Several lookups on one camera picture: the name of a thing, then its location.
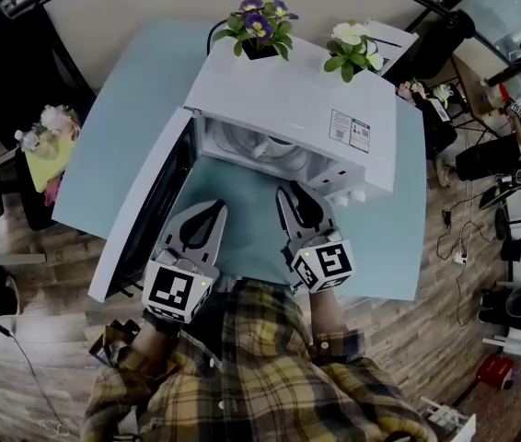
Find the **blue tabletop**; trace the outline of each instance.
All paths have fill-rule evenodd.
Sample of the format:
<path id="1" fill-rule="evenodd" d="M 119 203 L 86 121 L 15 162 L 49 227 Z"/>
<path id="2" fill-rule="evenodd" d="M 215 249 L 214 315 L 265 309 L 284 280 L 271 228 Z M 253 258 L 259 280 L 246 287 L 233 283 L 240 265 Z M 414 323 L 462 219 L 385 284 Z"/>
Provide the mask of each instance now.
<path id="1" fill-rule="evenodd" d="M 152 144 L 187 97 L 205 58 L 207 25 L 147 23 L 108 78 L 83 127 L 53 218 L 106 238 Z M 353 245 L 355 276 L 339 297 L 414 299 L 423 252 L 426 166 L 421 113 L 396 99 L 394 192 L 367 204 L 336 208 Z M 286 242 L 274 195 L 282 181 L 200 157 L 174 211 L 223 198 L 228 220 L 218 257 L 226 273 L 284 282 Z"/>

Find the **black wristband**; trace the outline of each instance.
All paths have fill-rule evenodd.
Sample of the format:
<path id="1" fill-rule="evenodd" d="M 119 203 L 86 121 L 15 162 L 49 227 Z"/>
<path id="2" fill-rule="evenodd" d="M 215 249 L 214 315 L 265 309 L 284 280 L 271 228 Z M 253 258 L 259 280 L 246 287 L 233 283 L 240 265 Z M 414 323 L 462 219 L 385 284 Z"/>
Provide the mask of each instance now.
<path id="1" fill-rule="evenodd" d="M 158 332 L 163 332 L 168 335 L 175 335 L 180 332 L 182 327 L 181 323 L 175 320 L 164 320 L 159 318 L 156 314 L 149 311 L 148 308 L 144 309 L 142 317 L 152 324 Z"/>

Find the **open microwave door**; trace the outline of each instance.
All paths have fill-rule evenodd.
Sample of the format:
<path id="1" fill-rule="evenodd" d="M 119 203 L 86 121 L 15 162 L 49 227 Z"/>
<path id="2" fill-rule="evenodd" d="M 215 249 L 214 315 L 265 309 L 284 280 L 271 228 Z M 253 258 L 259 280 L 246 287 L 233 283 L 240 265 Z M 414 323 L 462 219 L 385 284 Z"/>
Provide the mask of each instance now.
<path id="1" fill-rule="evenodd" d="M 179 108 L 156 140 L 113 224 L 88 294 L 124 292 L 142 276 L 196 160 L 193 113 Z"/>

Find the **white microwave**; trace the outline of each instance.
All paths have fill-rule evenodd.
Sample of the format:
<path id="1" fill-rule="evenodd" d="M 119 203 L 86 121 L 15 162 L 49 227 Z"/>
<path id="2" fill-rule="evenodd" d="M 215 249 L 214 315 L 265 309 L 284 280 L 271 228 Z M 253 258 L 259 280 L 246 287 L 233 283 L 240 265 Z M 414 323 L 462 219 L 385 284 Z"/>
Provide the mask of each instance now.
<path id="1" fill-rule="evenodd" d="M 349 84 L 322 66 L 326 50 L 293 38 L 290 61 L 250 61 L 215 44 L 182 107 L 138 173 L 111 229 L 89 294 L 98 301 L 137 284 L 200 156 L 297 180 L 334 201 L 393 191 L 394 87 L 363 71 Z"/>

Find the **plaid shirt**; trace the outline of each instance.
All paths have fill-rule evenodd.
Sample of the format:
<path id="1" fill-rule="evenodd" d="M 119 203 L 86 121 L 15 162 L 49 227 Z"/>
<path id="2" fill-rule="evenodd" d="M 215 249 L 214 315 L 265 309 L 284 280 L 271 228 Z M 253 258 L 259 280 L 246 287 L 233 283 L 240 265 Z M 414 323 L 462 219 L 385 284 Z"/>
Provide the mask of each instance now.
<path id="1" fill-rule="evenodd" d="M 144 442 L 436 441 L 390 376 L 361 356 L 362 334 L 322 334 L 310 344 L 286 287 L 235 286 L 221 360 L 185 331 L 162 367 L 107 332 L 104 339 L 112 367 L 95 384 L 84 441 L 132 440 L 115 436 L 128 414 Z"/>

